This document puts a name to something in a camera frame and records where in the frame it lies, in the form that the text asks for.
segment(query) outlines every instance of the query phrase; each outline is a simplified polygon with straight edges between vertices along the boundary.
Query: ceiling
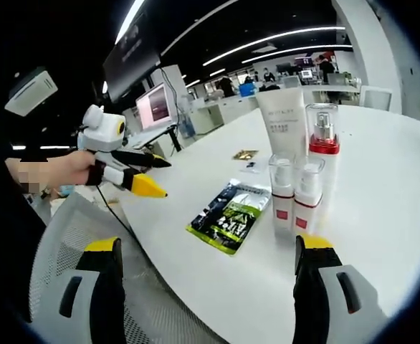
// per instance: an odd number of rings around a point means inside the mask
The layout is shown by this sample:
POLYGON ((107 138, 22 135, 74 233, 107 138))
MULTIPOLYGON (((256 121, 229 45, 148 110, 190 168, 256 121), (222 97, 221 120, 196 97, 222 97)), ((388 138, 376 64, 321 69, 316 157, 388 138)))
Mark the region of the ceiling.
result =
MULTIPOLYGON (((195 21, 225 2, 146 0, 142 10, 148 13, 158 51, 162 52, 195 21)), ((87 106, 101 99, 102 64, 131 4, 131 0, 23 0, 7 7, 0 4, 0 121, 12 143, 75 142, 70 133, 80 124, 87 106), (9 90, 38 66, 47 68, 58 93, 25 118, 2 110, 9 90)), ((265 44, 202 66, 227 50, 293 29, 336 24, 330 1, 263 0, 262 6, 252 4, 238 0, 211 16, 162 56, 162 64, 178 64, 188 75, 187 82, 204 80, 221 68, 230 71, 243 67, 241 61, 253 57, 251 51, 265 44)), ((273 43, 279 49, 288 49, 335 41, 335 32, 322 32, 273 43)))

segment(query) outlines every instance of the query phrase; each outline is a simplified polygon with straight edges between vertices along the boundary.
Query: spray bottle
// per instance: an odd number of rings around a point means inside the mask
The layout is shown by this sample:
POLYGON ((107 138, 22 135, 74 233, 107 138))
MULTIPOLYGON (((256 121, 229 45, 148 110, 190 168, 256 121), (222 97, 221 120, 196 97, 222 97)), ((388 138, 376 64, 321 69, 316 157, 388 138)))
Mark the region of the spray bottle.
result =
POLYGON ((272 208, 274 224, 277 228, 292 231, 293 201, 293 164, 295 154, 281 152, 269 159, 269 172, 272 184, 272 208))
POLYGON ((299 181, 293 206, 296 234, 317 234, 320 202, 323 197, 320 173, 324 165, 323 159, 313 157, 304 157, 297 163, 299 181))
POLYGON ((325 161, 322 172, 322 212, 330 208, 338 176, 340 141, 336 133, 338 106, 335 104, 310 104, 306 107, 307 126, 312 133, 309 140, 309 156, 325 161))

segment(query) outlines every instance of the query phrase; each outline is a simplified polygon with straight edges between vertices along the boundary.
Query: blurred skin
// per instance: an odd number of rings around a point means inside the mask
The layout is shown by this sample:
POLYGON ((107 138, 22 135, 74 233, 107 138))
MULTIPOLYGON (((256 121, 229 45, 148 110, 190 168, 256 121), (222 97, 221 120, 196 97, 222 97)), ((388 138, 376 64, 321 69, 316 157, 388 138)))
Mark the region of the blurred skin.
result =
POLYGON ((12 177, 30 193, 62 185, 86 184, 89 167, 94 164, 94 155, 85 150, 78 150, 58 158, 49 158, 46 162, 22 162, 15 158, 6 160, 12 177))

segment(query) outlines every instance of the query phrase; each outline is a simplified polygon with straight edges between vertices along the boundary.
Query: computer monitor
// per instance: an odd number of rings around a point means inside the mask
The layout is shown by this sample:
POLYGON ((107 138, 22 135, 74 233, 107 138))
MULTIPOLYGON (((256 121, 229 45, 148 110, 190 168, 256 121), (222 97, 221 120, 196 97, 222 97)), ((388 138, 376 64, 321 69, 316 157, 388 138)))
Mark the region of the computer monitor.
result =
POLYGON ((311 70, 301 70, 301 78, 302 79, 312 79, 312 71, 311 70))
POLYGON ((171 122, 164 84, 154 87, 136 100, 143 130, 157 124, 171 122))

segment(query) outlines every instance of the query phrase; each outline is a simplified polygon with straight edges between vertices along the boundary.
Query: white desk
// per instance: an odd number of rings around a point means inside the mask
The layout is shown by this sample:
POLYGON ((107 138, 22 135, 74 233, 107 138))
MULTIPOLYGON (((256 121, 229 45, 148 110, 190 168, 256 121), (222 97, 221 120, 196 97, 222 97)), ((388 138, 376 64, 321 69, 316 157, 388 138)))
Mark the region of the white desk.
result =
POLYGON ((189 112, 189 117, 196 133, 206 134, 256 108, 258 108, 258 102, 254 95, 249 97, 235 95, 208 102, 198 109, 193 109, 189 112))
MULTIPOLYGON (((340 106, 341 166, 325 228, 344 264, 378 290, 393 316, 420 276, 420 122, 364 107, 340 106)), ((151 171, 167 199, 122 200, 144 250, 171 289, 231 344, 291 343, 295 248, 276 236, 269 206, 230 257, 185 226, 230 178, 268 184, 240 172, 240 149, 270 154, 259 110, 209 134, 151 171)))
POLYGON ((349 92, 354 95, 360 93, 358 88, 345 85, 304 85, 302 86, 302 91, 305 104, 323 102, 320 93, 318 92, 349 92))
POLYGON ((360 90, 354 86, 348 85, 304 85, 304 91, 310 92, 350 92, 360 93, 360 90))

